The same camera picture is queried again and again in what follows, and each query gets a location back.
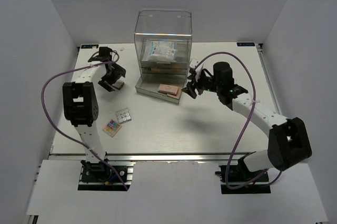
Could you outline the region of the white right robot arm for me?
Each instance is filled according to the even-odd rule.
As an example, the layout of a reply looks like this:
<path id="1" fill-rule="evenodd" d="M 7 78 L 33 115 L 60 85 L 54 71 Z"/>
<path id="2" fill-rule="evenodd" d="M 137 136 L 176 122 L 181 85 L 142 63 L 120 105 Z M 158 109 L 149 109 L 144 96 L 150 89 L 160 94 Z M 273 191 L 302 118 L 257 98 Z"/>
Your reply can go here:
<path id="1" fill-rule="evenodd" d="M 238 160 L 237 173 L 242 180 L 252 180 L 260 170 L 285 171 L 312 156 L 303 120 L 289 119 L 256 102 L 245 88 L 235 84 L 229 63 L 215 63 L 213 73 L 197 69 L 198 66 L 197 60 L 190 62 L 189 82 L 182 91 L 192 98 L 204 91 L 216 93 L 223 105 L 249 119 L 268 137 L 266 150 L 255 151 Z"/>

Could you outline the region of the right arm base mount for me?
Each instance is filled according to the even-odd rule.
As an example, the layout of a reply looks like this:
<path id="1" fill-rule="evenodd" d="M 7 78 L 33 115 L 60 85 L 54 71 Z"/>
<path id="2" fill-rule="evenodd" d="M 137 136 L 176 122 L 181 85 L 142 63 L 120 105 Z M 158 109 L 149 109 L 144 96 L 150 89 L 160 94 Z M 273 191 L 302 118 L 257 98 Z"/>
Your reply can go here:
<path id="1" fill-rule="evenodd" d="M 219 170 L 215 172 L 215 175 L 218 176 L 220 179 L 221 194 L 223 195 L 249 195 L 249 194 L 271 193 L 269 185 L 269 176 L 267 172 L 265 172 L 259 179 L 254 180 L 248 185 L 239 189 L 232 190 L 229 189 L 225 184 L 225 171 L 226 165 L 221 165 L 219 166 Z M 240 186 L 241 184 L 244 184 L 249 180 L 253 179 L 260 173 L 261 171 L 257 171 L 253 173 L 250 177 L 244 178 L 242 173 L 239 171 L 237 165 L 230 165 L 228 182 L 229 185 L 232 187 Z"/>

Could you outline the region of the white cotton pad pack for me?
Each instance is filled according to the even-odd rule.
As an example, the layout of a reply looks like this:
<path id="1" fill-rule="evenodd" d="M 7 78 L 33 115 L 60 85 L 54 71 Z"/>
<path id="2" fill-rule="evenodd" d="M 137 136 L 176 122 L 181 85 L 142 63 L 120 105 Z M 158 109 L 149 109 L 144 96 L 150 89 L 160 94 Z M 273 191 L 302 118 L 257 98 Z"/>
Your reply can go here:
<path id="1" fill-rule="evenodd" d="M 177 54 L 177 43 L 164 40 L 161 47 L 164 49 L 165 56 L 158 57 L 158 59 L 174 62 Z"/>

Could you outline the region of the clear smoky makeup organizer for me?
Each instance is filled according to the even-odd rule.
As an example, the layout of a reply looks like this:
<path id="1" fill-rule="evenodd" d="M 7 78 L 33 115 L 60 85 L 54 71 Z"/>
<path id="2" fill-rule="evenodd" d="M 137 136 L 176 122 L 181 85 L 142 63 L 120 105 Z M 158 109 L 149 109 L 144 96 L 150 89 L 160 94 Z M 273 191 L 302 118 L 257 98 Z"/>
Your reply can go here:
<path id="1" fill-rule="evenodd" d="M 179 104 L 181 94 L 166 94 L 161 85 L 183 88 L 192 49 L 192 14 L 185 9 L 139 11 L 134 44 L 140 78 L 139 94 Z"/>

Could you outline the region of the pink slim makeup palette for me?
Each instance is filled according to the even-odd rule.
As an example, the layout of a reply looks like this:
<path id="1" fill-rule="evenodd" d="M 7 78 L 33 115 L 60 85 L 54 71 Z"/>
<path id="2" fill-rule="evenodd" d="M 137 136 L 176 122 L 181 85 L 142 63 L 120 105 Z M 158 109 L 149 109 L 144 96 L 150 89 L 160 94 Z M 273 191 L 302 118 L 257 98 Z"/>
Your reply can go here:
<path id="1" fill-rule="evenodd" d="M 166 84 L 160 84 L 158 87 L 158 92 L 163 94 L 173 94 L 175 95 L 177 93 L 179 87 L 172 86 L 172 85 L 166 85 Z"/>

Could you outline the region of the brown four-pan eyeshadow palette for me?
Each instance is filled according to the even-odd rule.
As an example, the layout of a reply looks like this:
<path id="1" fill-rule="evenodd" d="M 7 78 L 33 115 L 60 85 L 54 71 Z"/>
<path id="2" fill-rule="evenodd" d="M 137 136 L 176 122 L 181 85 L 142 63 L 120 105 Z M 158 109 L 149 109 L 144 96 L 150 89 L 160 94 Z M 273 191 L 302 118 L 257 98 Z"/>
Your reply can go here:
<path id="1" fill-rule="evenodd" d="M 174 99 L 180 99 L 181 97 L 182 90 L 178 88 L 177 93 L 175 95 L 173 94 L 167 94 L 167 96 L 174 98 Z"/>

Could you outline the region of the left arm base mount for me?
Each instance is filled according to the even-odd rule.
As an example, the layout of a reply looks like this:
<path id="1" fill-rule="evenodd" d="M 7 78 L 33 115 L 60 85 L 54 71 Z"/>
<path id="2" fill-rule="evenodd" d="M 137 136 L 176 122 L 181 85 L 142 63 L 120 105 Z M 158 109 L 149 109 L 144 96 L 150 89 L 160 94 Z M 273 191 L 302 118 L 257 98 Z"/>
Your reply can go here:
<path id="1" fill-rule="evenodd" d="M 117 165 L 114 167 L 116 171 L 113 171 L 101 162 L 90 163 L 82 160 L 81 165 L 77 186 L 79 191 L 126 191 L 118 176 L 127 188 L 131 185 L 132 174 L 128 166 Z"/>

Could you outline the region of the beige clear makeup compact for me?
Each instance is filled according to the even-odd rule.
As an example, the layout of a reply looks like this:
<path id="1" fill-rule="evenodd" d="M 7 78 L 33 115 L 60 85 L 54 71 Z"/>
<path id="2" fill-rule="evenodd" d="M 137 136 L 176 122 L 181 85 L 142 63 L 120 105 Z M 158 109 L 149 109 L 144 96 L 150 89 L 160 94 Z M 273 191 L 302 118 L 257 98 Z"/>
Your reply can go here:
<path id="1" fill-rule="evenodd" d="M 122 80 L 117 80 L 114 84 L 113 84 L 113 87 L 115 89 L 118 89 L 120 90 L 123 86 L 124 86 L 124 82 Z"/>

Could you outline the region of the grey nine-pan eyeshadow palette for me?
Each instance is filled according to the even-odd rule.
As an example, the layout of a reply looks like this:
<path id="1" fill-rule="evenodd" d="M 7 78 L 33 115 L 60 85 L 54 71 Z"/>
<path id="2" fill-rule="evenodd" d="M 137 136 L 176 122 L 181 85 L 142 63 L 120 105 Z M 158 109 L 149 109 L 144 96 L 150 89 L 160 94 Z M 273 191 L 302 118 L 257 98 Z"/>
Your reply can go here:
<path id="1" fill-rule="evenodd" d="M 117 111 L 116 113 L 117 122 L 123 124 L 132 120 L 130 111 L 128 108 Z"/>

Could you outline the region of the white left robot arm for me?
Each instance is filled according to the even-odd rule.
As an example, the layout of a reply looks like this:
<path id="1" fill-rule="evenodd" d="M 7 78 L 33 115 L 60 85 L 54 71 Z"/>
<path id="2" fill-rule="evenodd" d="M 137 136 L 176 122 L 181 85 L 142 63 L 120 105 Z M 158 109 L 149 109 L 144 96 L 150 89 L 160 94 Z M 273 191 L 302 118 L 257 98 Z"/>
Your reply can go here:
<path id="1" fill-rule="evenodd" d="M 84 145 L 84 165 L 98 164 L 106 158 L 96 125 L 99 107 L 94 84 L 109 93 L 117 90 L 116 83 L 126 75 L 126 70 L 116 63 L 119 58 L 119 54 L 111 48 L 100 47 L 87 61 L 88 68 L 62 87 L 64 116 L 76 129 Z"/>

